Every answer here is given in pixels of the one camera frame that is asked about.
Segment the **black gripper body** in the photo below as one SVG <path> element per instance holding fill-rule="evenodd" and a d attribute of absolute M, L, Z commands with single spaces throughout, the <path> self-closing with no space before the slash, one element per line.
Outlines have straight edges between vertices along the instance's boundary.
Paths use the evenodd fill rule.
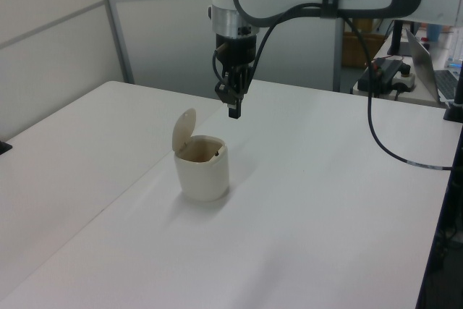
<path fill-rule="evenodd" d="M 248 65 L 256 57 L 257 36 L 228 38 L 216 34 L 217 59 L 224 69 Z"/>

